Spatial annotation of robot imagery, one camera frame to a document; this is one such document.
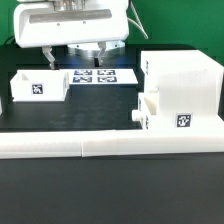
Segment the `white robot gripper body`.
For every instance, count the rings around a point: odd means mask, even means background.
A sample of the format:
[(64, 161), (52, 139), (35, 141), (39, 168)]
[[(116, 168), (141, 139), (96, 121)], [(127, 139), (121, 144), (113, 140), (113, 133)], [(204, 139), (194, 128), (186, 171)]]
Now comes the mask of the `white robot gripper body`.
[(14, 35), (22, 48), (125, 40), (129, 1), (20, 1)]

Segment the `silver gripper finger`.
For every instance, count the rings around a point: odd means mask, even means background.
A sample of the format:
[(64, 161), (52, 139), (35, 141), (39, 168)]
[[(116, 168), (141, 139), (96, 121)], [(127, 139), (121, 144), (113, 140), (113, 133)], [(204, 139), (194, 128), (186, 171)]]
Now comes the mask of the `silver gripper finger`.
[(106, 42), (98, 42), (97, 45), (99, 48), (99, 52), (97, 53), (97, 56), (94, 58), (94, 65), (101, 66), (102, 65), (102, 56), (106, 50)]
[(49, 61), (50, 64), (50, 68), (52, 70), (55, 69), (55, 58), (54, 56), (51, 54), (52, 51), (52, 47), (51, 46), (44, 46), (42, 48), (42, 53), (44, 54), (44, 56), (47, 58), (47, 60)]

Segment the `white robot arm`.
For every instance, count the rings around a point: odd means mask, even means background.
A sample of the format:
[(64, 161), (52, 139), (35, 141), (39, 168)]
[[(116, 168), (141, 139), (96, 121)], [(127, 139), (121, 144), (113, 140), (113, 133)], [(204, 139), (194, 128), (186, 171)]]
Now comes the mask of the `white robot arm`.
[(15, 41), (21, 48), (40, 47), (52, 70), (58, 65), (53, 46), (73, 45), (98, 51), (96, 65), (107, 46), (121, 46), (129, 35), (130, 0), (17, 0), (14, 10)]

